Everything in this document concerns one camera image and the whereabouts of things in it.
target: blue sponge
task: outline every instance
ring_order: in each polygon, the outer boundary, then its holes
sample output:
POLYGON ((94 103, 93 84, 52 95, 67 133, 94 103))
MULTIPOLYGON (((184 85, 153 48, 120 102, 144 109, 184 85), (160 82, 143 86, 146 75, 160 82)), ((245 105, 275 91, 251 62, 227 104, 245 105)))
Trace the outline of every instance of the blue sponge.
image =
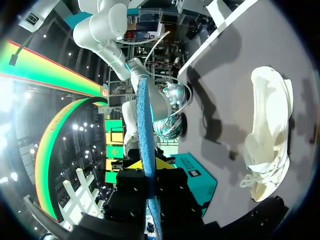
POLYGON ((144 174, 148 182, 148 207, 155 224, 159 239, 162 238, 160 225, 160 211, 156 199, 156 156, 155 140, 152 125, 152 116, 149 101, 148 81, 143 78, 139 81, 136 98, 136 122, 139 137, 140 156, 144 174))

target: gray table surface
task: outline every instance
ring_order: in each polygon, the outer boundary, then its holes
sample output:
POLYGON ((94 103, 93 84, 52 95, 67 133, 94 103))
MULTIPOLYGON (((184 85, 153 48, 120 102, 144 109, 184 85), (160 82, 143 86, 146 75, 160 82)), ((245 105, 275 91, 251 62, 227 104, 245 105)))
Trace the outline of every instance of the gray table surface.
POLYGON ((295 125, 288 173, 273 196, 297 207, 312 179, 315 145, 310 143, 318 117, 318 92, 311 60, 282 13, 260 0, 229 26, 180 76, 190 81, 194 97, 185 108, 188 129, 179 152, 190 152, 216 177, 218 184, 204 222, 221 227, 240 218, 257 203, 239 183, 249 171, 243 142, 252 131, 251 72, 272 66, 291 79, 295 125))

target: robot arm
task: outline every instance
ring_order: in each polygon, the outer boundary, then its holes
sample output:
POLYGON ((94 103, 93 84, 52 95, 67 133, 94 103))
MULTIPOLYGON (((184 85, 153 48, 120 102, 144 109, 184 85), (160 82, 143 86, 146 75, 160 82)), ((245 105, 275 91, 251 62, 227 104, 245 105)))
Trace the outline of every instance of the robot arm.
POLYGON ((120 80, 130 78, 126 57, 114 39, 127 31, 127 7, 130 0, 78 0, 83 12, 93 14, 79 22, 73 30, 75 43, 104 60, 120 80))
MULTIPOLYGON (((126 63, 126 57, 115 39, 127 31, 127 8, 130 0, 78 0, 81 11, 93 14, 79 22, 73 31, 75 43, 102 58, 122 81, 131 80, 135 93, 139 80, 148 79, 148 92, 152 121, 166 119, 171 114, 169 99, 155 85, 138 58, 126 63)), ((123 153, 126 156, 132 148, 138 148, 136 101, 122 105, 126 124, 123 153)))

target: white shoe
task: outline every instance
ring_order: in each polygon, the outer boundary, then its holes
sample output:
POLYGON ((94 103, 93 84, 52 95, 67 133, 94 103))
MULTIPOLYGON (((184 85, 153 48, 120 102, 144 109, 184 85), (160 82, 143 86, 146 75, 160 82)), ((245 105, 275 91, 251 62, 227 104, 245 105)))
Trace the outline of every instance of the white shoe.
POLYGON ((244 141, 243 158, 252 174, 240 187, 251 187, 256 202, 269 197, 281 184, 290 165, 288 120, 293 111, 293 89, 289 79, 268 66, 251 74, 254 114, 252 133, 244 141))

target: teal box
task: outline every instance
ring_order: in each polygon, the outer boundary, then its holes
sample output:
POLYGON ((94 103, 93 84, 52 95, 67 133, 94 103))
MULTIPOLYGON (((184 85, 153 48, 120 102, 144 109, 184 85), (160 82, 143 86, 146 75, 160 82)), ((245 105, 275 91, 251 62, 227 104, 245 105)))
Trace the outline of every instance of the teal box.
POLYGON ((171 156, 175 157, 175 166, 183 168, 187 174, 188 186, 201 206, 202 216, 204 216, 214 196, 218 181, 190 153, 171 156))

